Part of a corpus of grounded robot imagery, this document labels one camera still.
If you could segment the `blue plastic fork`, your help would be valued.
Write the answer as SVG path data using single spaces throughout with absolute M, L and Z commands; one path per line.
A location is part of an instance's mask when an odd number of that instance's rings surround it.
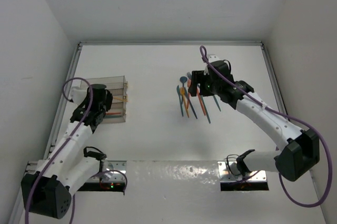
M 189 80 L 191 80 L 191 79 L 192 79 L 192 75 L 191 75 L 191 73 L 190 73 L 190 72 L 187 72 L 187 73 L 186 73 L 186 75 L 187 75 L 187 77 L 188 77 L 188 79 L 189 79 Z

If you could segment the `blue plastic spoon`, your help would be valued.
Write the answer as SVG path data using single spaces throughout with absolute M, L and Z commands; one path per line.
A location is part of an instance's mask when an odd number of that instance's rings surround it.
M 179 93 L 181 94 L 181 96 L 185 96 L 186 95 L 185 84 L 187 82 L 187 77 L 186 76 L 180 77 L 180 82 L 182 85 L 179 86 Z

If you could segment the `yellow plastic spoon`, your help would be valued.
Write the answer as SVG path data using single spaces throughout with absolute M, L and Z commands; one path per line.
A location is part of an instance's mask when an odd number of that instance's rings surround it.
M 117 97 L 117 96 L 114 96 L 113 100 L 117 100 L 121 102 L 128 102 L 128 98 L 122 98 L 122 97 Z

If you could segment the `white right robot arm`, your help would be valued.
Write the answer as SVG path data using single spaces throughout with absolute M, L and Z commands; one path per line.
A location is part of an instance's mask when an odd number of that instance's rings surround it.
M 265 170 L 296 181 L 319 162 L 318 135 L 312 129 L 303 130 L 269 111 L 252 86 L 243 80 L 234 80 L 230 63 L 215 60 L 205 70 L 193 71 L 189 93 L 191 96 L 219 96 L 222 102 L 253 121 L 276 144 L 276 151 L 249 149 L 239 155 L 230 166 L 232 174 L 245 176 L 255 170 Z

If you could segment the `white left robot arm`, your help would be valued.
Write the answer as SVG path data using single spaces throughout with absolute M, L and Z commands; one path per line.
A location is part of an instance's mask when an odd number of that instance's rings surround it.
M 36 171 L 25 174 L 21 181 L 26 222 L 30 213 L 63 218 L 74 194 L 99 172 L 106 157 L 90 151 L 84 153 L 78 164 L 74 163 L 110 110 L 113 96 L 103 84 L 90 84 L 87 89 L 75 87 L 73 91 L 71 102 L 78 107 L 73 111 L 63 137 Z

